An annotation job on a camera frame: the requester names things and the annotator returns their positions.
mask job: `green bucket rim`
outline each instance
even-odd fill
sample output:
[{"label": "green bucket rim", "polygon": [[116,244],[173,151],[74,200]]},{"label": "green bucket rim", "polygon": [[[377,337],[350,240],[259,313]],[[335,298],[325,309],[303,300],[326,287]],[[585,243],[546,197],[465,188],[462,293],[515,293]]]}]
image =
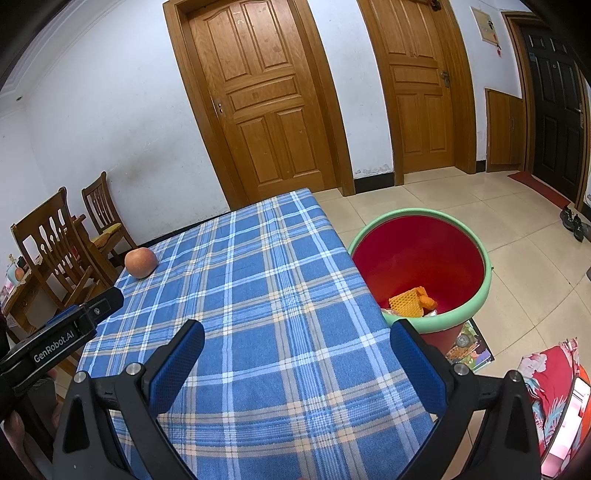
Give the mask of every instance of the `green bucket rim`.
[{"label": "green bucket rim", "polygon": [[[461,223],[460,220],[446,213],[439,212],[438,210],[431,210],[428,208],[403,208],[400,210],[393,210],[392,212],[384,213],[383,215],[377,217],[361,229],[361,231],[355,236],[355,238],[347,248],[349,255],[353,257],[355,249],[359,246],[361,240],[363,240],[364,237],[371,230],[389,220],[407,215],[420,215],[437,218],[459,228],[468,236],[468,238],[470,238],[474,242],[474,244],[478,248],[478,251],[480,252],[485,267],[482,285],[480,285],[478,291],[466,303],[460,305],[459,307],[453,310],[450,310],[449,312],[437,314],[432,317],[408,318],[408,321],[411,323],[411,325],[415,328],[415,330],[418,333],[440,332],[442,330],[447,330],[464,323],[468,319],[472,318],[476,314],[476,312],[478,312],[478,310],[480,310],[484,305],[489,290],[491,289],[493,266],[491,264],[490,258],[488,257],[488,253],[486,252],[486,248],[484,247],[480,239],[472,230],[470,230],[466,225]],[[391,326],[394,322],[402,318],[385,312],[382,312],[382,314],[384,315],[384,319],[386,320],[388,326]]]}]

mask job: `shoe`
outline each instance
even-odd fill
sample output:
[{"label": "shoe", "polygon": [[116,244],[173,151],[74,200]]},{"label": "shoe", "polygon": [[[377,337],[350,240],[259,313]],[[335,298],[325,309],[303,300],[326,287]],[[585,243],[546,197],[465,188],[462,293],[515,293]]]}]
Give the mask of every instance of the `shoe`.
[{"label": "shoe", "polygon": [[565,206],[562,211],[560,212],[560,219],[562,220],[562,224],[564,228],[567,230],[573,231],[573,212],[570,211],[570,208]]},{"label": "shoe", "polygon": [[581,219],[579,218],[578,215],[575,215],[573,218],[573,235],[574,237],[579,241],[582,242],[583,238],[584,238],[584,233],[583,233],[583,224],[581,222]]},{"label": "shoe", "polygon": [[583,235],[591,242],[591,225],[585,222],[581,222],[581,225],[583,227]]}]

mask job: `floor tile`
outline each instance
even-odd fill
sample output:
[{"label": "floor tile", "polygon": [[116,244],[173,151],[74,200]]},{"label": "floor tile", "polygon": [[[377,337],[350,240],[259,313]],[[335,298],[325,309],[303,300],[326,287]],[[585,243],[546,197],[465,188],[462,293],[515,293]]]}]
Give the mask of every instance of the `floor tile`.
[{"label": "floor tile", "polygon": [[528,238],[500,247],[490,256],[495,273],[535,325],[572,290],[558,268]]},{"label": "floor tile", "polygon": [[531,329],[509,348],[495,355],[495,361],[482,367],[478,374],[503,378],[509,370],[517,369],[521,357],[546,350],[546,348],[544,339],[539,332],[536,329]]},{"label": "floor tile", "polygon": [[355,230],[349,230],[348,232],[339,233],[339,237],[343,242],[345,248],[349,248],[349,245],[353,241],[353,238],[357,236],[361,228],[356,228]]},{"label": "floor tile", "polygon": [[449,467],[447,467],[447,470],[443,474],[441,480],[451,480],[461,473],[462,468],[464,468],[464,464],[468,459],[468,455],[470,454],[470,450],[472,450],[472,442],[470,441],[468,432],[466,432],[462,442],[460,443],[460,446],[456,451],[456,455],[449,464]]},{"label": "floor tile", "polygon": [[472,443],[476,441],[476,437],[478,436],[478,430],[480,430],[480,424],[482,423],[483,418],[484,410],[476,410],[472,414],[472,418],[470,419],[470,423],[468,424],[468,435],[470,435],[470,440],[472,441]]},{"label": "floor tile", "polygon": [[478,202],[466,189],[458,188],[453,179],[420,181],[405,185],[410,193],[422,201],[428,208],[443,210],[466,203]]},{"label": "floor tile", "polygon": [[485,200],[485,203],[522,236],[537,232],[556,221],[554,215],[537,208],[535,203],[528,202],[517,195]]},{"label": "floor tile", "polygon": [[591,243],[577,242],[561,222],[553,223],[528,237],[558,267],[573,287],[591,266]]},{"label": "floor tile", "polygon": [[444,212],[457,218],[472,230],[489,252],[522,237],[483,202],[448,208]]},{"label": "floor tile", "polygon": [[360,193],[348,197],[348,200],[366,224],[392,210],[425,207],[423,202],[404,187],[390,187],[388,189]]},{"label": "floor tile", "polygon": [[324,190],[322,192],[315,192],[312,195],[314,195],[318,203],[325,202],[326,200],[340,199],[342,197],[339,189]]},{"label": "floor tile", "polygon": [[534,324],[509,289],[493,272],[491,290],[474,320],[493,355],[515,343]]},{"label": "floor tile", "polygon": [[543,195],[540,195],[538,192],[529,190],[527,192],[516,193],[515,195],[525,202],[530,202],[541,212],[552,216],[554,221],[560,219],[560,208],[558,208],[554,203],[549,201]]},{"label": "floor tile", "polygon": [[319,203],[337,233],[349,232],[365,226],[361,217],[346,198]]},{"label": "floor tile", "polygon": [[512,193],[497,177],[484,172],[454,177],[450,182],[459,188],[465,189],[480,200],[502,197]]},{"label": "floor tile", "polygon": [[72,381],[72,377],[66,372],[64,372],[61,368],[56,368],[56,371],[56,384],[64,388],[68,388],[70,386],[70,382]]},{"label": "floor tile", "polygon": [[591,312],[591,281],[589,281],[587,275],[584,275],[583,278],[581,278],[581,281],[575,290],[577,291],[579,298],[587,307],[588,311]]},{"label": "floor tile", "polygon": [[456,177],[458,175],[465,175],[456,167],[435,168],[434,170],[423,170],[407,173],[404,175],[404,184],[416,183],[418,181],[444,179],[446,177]]},{"label": "floor tile", "polygon": [[516,173],[516,170],[511,171],[497,171],[487,173],[487,176],[495,178],[497,181],[503,184],[511,193],[531,192],[531,188],[527,185],[523,185],[520,181],[510,179],[508,175]]},{"label": "floor tile", "polygon": [[56,384],[56,394],[58,394],[64,400],[66,399],[66,395],[68,394],[68,390],[61,385]]},{"label": "floor tile", "polygon": [[585,369],[591,367],[591,313],[575,291],[536,328],[548,347],[567,338],[577,337],[580,362]]}]

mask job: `wooden cabinet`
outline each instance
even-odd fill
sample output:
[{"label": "wooden cabinet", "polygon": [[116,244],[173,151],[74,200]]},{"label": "wooden cabinet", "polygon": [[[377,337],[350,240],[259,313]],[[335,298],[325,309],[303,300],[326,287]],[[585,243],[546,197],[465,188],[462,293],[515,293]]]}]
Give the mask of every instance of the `wooden cabinet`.
[{"label": "wooden cabinet", "polygon": [[486,171],[519,170],[525,163],[523,100],[486,89]]}]

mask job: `screw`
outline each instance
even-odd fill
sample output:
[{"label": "screw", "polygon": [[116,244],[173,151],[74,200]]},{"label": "screw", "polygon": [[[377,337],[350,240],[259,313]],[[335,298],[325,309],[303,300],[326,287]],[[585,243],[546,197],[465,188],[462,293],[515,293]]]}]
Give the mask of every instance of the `screw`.
[{"label": "screw", "polygon": [[84,380],[86,380],[86,372],[78,372],[74,375],[74,382],[82,383]]},{"label": "screw", "polygon": [[509,378],[513,380],[513,382],[520,382],[521,374],[517,370],[509,370]]},{"label": "screw", "polygon": [[464,375],[468,374],[470,369],[464,364],[455,364],[453,366],[453,371],[455,373],[457,373],[458,375],[460,375],[461,377],[463,377]]},{"label": "screw", "polygon": [[138,362],[134,362],[125,367],[125,371],[129,375],[137,375],[140,372],[140,370],[142,370],[142,364],[139,364]]}]

